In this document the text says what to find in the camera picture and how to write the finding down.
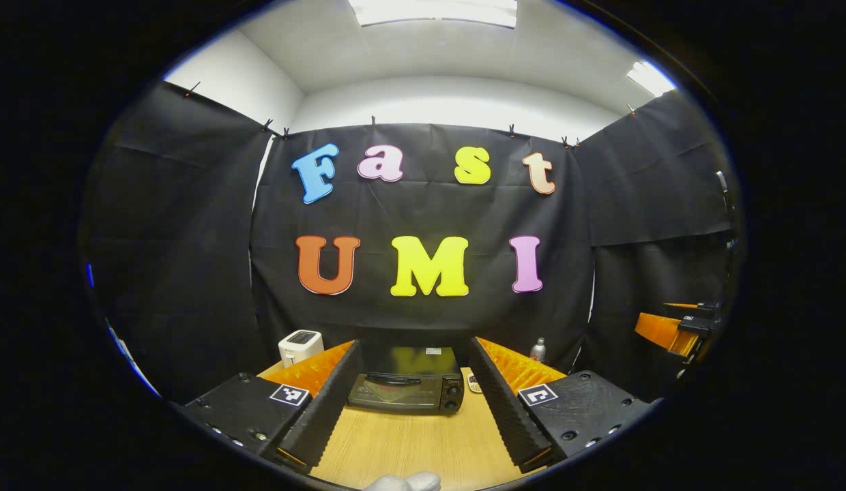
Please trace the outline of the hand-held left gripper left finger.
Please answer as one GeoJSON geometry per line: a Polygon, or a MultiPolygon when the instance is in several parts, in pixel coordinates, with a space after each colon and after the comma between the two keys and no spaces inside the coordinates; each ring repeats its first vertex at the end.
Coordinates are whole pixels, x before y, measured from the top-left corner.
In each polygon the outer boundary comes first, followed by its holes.
{"type": "Polygon", "coordinates": [[[361,370],[362,345],[354,340],[269,377],[238,373],[171,407],[243,453],[309,473],[319,466],[361,370]]]}

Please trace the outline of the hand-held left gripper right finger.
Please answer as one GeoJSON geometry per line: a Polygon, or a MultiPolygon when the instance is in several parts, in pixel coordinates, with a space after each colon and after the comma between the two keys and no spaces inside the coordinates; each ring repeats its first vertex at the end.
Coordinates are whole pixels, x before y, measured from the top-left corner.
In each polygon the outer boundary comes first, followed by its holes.
{"type": "Polygon", "coordinates": [[[595,372],[566,375],[483,338],[470,339],[469,366],[523,473],[585,457],[653,409],[595,372]]]}

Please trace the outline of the black electric oven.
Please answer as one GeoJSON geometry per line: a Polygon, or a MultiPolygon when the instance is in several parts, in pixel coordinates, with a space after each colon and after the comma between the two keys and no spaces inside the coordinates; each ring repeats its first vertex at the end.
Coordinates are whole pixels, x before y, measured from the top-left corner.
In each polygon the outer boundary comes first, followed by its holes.
{"type": "Polygon", "coordinates": [[[393,347],[367,343],[349,407],[398,415],[454,415],[465,379],[451,347],[393,347]]]}

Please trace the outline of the white toaster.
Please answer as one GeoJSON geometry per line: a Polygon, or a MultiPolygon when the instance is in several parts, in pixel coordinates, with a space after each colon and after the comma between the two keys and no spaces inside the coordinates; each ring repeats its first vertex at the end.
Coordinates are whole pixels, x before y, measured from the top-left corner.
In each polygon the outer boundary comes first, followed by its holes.
{"type": "Polygon", "coordinates": [[[294,366],[324,351],[322,333],[296,330],[279,341],[278,351],[284,368],[294,366]]]}

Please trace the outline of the black backdrop cloth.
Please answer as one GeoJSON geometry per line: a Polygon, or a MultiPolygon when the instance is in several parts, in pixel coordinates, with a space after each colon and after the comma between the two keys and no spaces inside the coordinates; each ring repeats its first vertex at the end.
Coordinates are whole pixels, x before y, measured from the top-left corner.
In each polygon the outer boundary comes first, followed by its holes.
{"type": "Polygon", "coordinates": [[[651,400],[682,358],[641,312],[723,298],[723,154],[667,94],[579,148],[498,130],[292,134],[161,82],[108,131],[79,245],[98,316],[159,395],[186,403],[317,331],[451,346],[473,336],[651,400]]]}

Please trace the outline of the ceiling light panel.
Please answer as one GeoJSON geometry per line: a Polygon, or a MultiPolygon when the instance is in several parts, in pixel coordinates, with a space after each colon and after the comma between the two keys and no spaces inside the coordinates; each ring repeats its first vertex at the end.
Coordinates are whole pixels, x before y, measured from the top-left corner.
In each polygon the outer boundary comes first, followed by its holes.
{"type": "Polygon", "coordinates": [[[348,0],[361,26],[411,20],[456,20],[516,27],[517,0],[348,0]]]}
{"type": "Polygon", "coordinates": [[[663,74],[663,72],[647,60],[634,62],[626,74],[626,78],[638,84],[638,86],[655,98],[677,89],[667,75],[663,74]]]}

